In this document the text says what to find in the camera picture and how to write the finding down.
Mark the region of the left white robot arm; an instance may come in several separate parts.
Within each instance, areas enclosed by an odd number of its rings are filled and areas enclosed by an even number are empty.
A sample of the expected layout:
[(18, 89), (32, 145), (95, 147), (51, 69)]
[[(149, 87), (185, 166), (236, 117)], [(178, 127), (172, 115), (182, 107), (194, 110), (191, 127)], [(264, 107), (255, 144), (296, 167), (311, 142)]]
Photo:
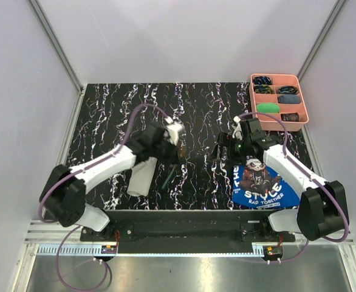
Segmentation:
[(86, 202), (86, 195), (100, 183), (130, 170), (127, 193), (147, 196), (161, 162), (179, 163), (179, 138), (185, 127), (177, 122), (149, 125), (111, 151), (75, 167), (56, 166), (39, 198), (39, 210), (46, 210), (62, 227), (72, 225), (93, 230), (103, 241), (114, 236), (112, 219), (102, 209)]

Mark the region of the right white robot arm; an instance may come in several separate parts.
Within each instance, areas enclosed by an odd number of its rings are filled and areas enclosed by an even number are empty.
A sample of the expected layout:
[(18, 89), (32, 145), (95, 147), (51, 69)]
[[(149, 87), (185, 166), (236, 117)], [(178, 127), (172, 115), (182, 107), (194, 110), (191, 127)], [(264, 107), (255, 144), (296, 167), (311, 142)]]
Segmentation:
[(233, 166), (252, 156), (273, 169), (300, 199), (297, 209), (271, 213), (259, 226), (260, 236), (273, 241), (281, 232), (298, 232), (310, 241), (324, 238), (343, 242), (349, 234), (345, 188), (339, 181), (329, 182), (308, 169), (287, 149), (287, 142), (268, 136), (259, 119), (234, 118), (232, 133), (220, 132), (213, 150), (214, 159), (226, 155)]

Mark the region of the grey cloth napkin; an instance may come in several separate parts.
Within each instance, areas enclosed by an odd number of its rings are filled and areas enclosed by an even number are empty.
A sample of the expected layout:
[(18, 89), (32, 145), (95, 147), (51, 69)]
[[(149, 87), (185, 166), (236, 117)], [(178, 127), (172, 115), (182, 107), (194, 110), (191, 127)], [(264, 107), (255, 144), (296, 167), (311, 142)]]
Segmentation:
[(148, 196), (156, 169), (157, 159), (149, 158), (132, 168), (127, 194), (130, 196)]

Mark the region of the gold fork green handle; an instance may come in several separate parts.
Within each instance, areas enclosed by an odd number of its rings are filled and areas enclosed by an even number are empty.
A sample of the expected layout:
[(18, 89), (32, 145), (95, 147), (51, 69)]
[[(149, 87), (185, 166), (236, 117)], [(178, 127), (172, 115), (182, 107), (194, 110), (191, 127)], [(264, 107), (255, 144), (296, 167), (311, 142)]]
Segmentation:
[(166, 180), (162, 184), (162, 190), (165, 190), (167, 188), (167, 185), (168, 185), (170, 179), (172, 178), (174, 171), (176, 170), (176, 168), (178, 168), (179, 165), (181, 165), (183, 163), (183, 160), (185, 159), (185, 155), (186, 155), (185, 152), (186, 152), (186, 149), (185, 149), (184, 145), (180, 145), (177, 147), (177, 153), (174, 156), (172, 168), (169, 171), (169, 174), (168, 174)]

